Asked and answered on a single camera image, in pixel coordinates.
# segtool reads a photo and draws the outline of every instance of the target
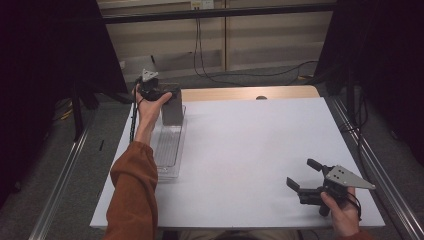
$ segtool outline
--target hand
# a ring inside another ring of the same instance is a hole
[[[155,128],[156,120],[159,117],[160,109],[171,97],[172,93],[166,93],[157,101],[149,102],[144,99],[138,89],[139,84],[133,89],[133,94],[136,94],[136,101],[139,113],[139,123],[135,133],[134,141],[142,142],[150,145],[152,131]]]
[[[348,192],[355,196],[355,188],[349,187]],[[349,202],[339,206],[326,192],[321,193],[321,198],[331,210],[333,228],[340,237],[349,237],[359,232],[359,218],[357,209]]]

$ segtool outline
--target brown jacket sleeve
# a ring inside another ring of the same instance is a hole
[[[350,237],[338,237],[336,240],[373,240],[374,238],[368,232],[359,232]]]
[[[104,239],[155,239],[158,174],[153,150],[132,142],[113,165],[110,176],[115,192],[106,214]]]

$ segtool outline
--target white table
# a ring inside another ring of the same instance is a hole
[[[185,101],[187,132],[179,177],[156,190],[159,227],[172,229],[321,228],[330,217],[319,206],[301,205],[285,185],[316,188],[321,172],[308,158],[342,165],[359,174],[322,98]],[[116,157],[128,145],[123,136]],[[91,226],[107,225],[110,179]],[[357,190],[361,225],[384,226],[368,190]]]

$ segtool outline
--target human arm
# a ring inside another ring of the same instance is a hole
[[[154,191],[158,181],[157,168],[150,148],[150,138],[161,106],[171,94],[155,102],[142,100],[139,124],[134,141],[113,165],[110,175],[115,186],[104,239],[155,239],[158,210]]]
[[[348,188],[349,198],[355,201],[355,189]],[[321,193],[323,202],[331,210],[331,218],[333,220],[333,228],[336,233],[337,240],[370,240],[373,239],[367,232],[360,231],[359,217],[357,209],[349,202],[339,206],[337,202],[326,192]]]

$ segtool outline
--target gray floor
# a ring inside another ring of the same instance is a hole
[[[305,65],[301,68],[299,75],[312,74],[314,68],[314,64]],[[248,70],[242,73],[275,74],[288,69],[290,67]],[[228,81],[245,86],[276,86],[292,82],[297,75],[297,71],[292,71],[273,77],[226,75],[214,77],[214,80]],[[167,81],[179,82],[183,88],[236,86],[229,83],[213,82],[210,79],[198,76],[178,77]],[[294,84],[300,85],[303,83],[300,80]],[[332,104],[332,97],[327,96],[325,86],[320,84],[317,89],[321,96],[326,97],[336,122],[341,123],[341,119]],[[344,99],[344,94],[342,93],[339,97]],[[101,230],[90,228],[89,222],[113,160],[130,106],[113,102],[104,96],[99,96],[99,99],[102,101],[100,108],[94,113],[93,125],[72,170],[69,184],[64,189],[61,202],[46,234],[46,239],[99,239],[103,235]],[[419,221],[422,222],[424,220],[423,167],[416,162],[407,145],[392,138],[390,128],[371,103],[368,104],[368,110],[370,115],[363,128],[363,135],[406,202],[415,212]],[[63,109],[58,109],[57,112],[60,114],[62,111]],[[85,119],[88,119],[92,114],[88,110],[83,110],[83,113]],[[0,239],[29,238],[73,146],[73,131],[72,116],[66,120],[54,122],[31,174],[22,181],[22,191],[10,195],[0,211]],[[358,161],[357,148],[354,142],[348,134],[344,133],[343,136],[352,155]],[[370,180],[375,181],[370,169],[366,165],[365,168],[371,175]],[[384,192],[378,189],[376,193],[381,198],[381,202],[377,197],[374,199],[387,226],[371,229],[370,232],[376,239],[412,239]],[[400,231],[402,237],[399,236],[396,228]],[[331,230],[316,230],[316,233],[319,234],[320,239],[333,238]],[[302,234],[307,240],[317,239],[314,233],[309,230],[302,230]]]

